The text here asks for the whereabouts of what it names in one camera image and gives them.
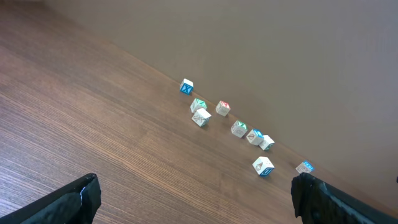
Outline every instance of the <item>black object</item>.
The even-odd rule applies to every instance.
[[[101,206],[95,174],[86,174],[37,201],[0,218],[0,224],[90,224]]]
[[[295,216],[305,224],[398,223],[308,173],[293,178],[292,199]]]

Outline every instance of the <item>toy block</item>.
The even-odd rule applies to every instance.
[[[211,115],[204,108],[198,109],[192,117],[192,120],[200,127],[209,122]]]
[[[216,106],[216,112],[220,115],[226,116],[228,112],[231,110],[229,104],[220,100],[220,102]]]
[[[182,80],[180,85],[180,91],[189,95],[191,94],[192,90],[193,90],[193,82],[184,78],[184,80]]]
[[[274,169],[274,165],[268,159],[268,157],[260,156],[254,163],[253,167],[256,170],[257,174],[264,177],[269,175]]]
[[[232,134],[236,135],[239,138],[243,137],[247,131],[248,127],[242,121],[235,121],[235,123],[231,127]]]
[[[261,131],[256,129],[251,130],[249,134],[246,136],[246,138],[251,144],[255,146],[258,146],[264,140]]]
[[[198,98],[194,99],[191,104],[191,112],[195,113],[200,108],[207,109],[206,102],[199,100]]]
[[[311,166],[311,164],[308,161],[304,161],[302,162],[300,165],[298,165],[298,167],[296,168],[297,172],[299,172],[300,174],[302,172],[306,172],[306,173],[311,173],[311,171],[314,170],[313,166]]]
[[[275,144],[274,140],[272,140],[268,135],[262,136],[264,138],[263,142],[259,144],[262,150],[268,150]]]

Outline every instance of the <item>cube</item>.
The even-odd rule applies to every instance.
[[[180,91],[189,95],[191,94],[192,90],[193,90],[193,82],[184,78],[184,80],[182,80],[180,85]]]
[[[254,163],[254,169],[260,176],[267,176],[275,169],[268,157],[260,156]]]
[[[263,142],[259,144],[262,150],[268,150],[275,144],[274,140],[272,140],[268,135],[262,136],[264,138]]]
[[[211,115],[204,108],[198,109],[192,117],[192,120],[200,127],[209,122]]]
[[[216,112],[223,116],[226,116],[230,110],[231,108],[229,107],[229,104],[222,100],[220,100],[216,106]]]
[[[195,113],[200,108],[207,109],[206,102],[204,102],[203,100],[199,100],[198,98],[194,99],[191,104],[191,112]]]
[[[251,144],[255,146],[258,146],[264,140],[261,131],[256,129],[251,130],[246,138]]]
[[[304,161],[302,162],[300,165],[298,165],[298,167],[296,168],[297,172],[299,172],[300,174],[302,172],[306,172],[306,173],[311,173],[311,171],[314,170],[313,166],[311,166],[311,164],[308,161]]]
[[[235,123],[231,127],[232,134],[241,138],[248,131],[248,127],[242,121],[235,121]]]

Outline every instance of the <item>printed symbol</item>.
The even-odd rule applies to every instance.
[[[253,140],[253,139],[254,139],[254,134],[249,134],[249,135],[248,135],[248,138],[249,138],[250,140]]]
[[[311,171],[313,171],[313,166],[307,161],[304,161],[304,165],[307,166]]]
[[[199,101],[199,104],[202,105],[202,106],[204,106],[204,107],[206,107],[206,103],[203,102],[203,101]]]
[[[266,150],[268,150],[269,148],[271,148],[271,146],[273,146],[273,145],[274,145],[274,143],[269,144],[269,145],[266,147]]]
[[[189,85],[187,85],[187,84],[184,84],[184,85],[182,86],[181,92],[186,93],[186,94],[190,94],[190,93],[191,93],[191,90],[192,90],[192,87],[191,87],[191,86],[189,86]]]
[[[255,133],[257,136],[262,137],[262,133],[261,133],[260,131],[254,130],[254,133]]]
[[[229,109],[229,104],[225,103],[224,101],[221,101],[221,104],[222,104],[224,107],[226,107],[226,108]]]
[[[301,167],[301,168],[299,169],[299,172],[300,172],[300,173],[302,173],[302,172],[307,172],[307,169],[304,168],[304,167]]]
[[[244,123],[240,123],[241,127],[243,127],[244,129],[247,129],[246,125]]]
[[[256,170],[257,170],[257,171],[260,171],[260,170],[261,170],[261,167],[262,167],[262,163],[260,163],[260,164],[258,164],[258,165],[256,166]]]
[[[206,120],[205,118],[202,118],[202,117],[200,117],[199,115],[195,115],[192,119],[193,119],[195,122],[198,122],[198,121],[203,122],[203,121]]]
[[[273,168],[266,168],[261,175],[268,175],[272,170]]]

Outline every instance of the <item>small white block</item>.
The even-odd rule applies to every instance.
[[[207,109],[206,102],[204,102],[203,100],[199,100],[198,98],[194,99],[191,104],[191,112],[195,113],[200,108]]]
[[[268,150],[275,144],[274,140],[272,140],[268,135],[264,135],[262,137],[264,137],[264,140],[259,144],[262,150]]]
[[[200,127],[204,126],[209,122],[211,115],[205,109],[198,109],[192,117],[192,120]]]
[[[300,174],[302,172],[306,172],[306,173],[311,173],[311,171],[314,170],[313,166],[311,166],[311,164],[308,161],[304,161],[302,162],[300,165],[298,165],[298,167],[296,168],[297,172],[299,172]]]
[[[193,82],[184,78],[184,80],[182,80],[180,85],[180,91],[189,95],[191,94],[192,90],[193,90]]]
[[[229,104],[220,100],[220,102],[216,106],[216,112],[220,115],[226,116],[228,112],[231,110]]]
[[[261,131],[256,129],[251,130],[249,134],[246,136],[246,138],[251,144],[255,146],[258,146],[264,140]]]
[[[248,127],[242,121],[235,121],[235,123],[231,127],[232,134],[236,135],[239,138],[243,137],[247,131]]]
[[[260,176],[267,176],[275,169],[268,157],[260,156],[254,163],[254,169]]]

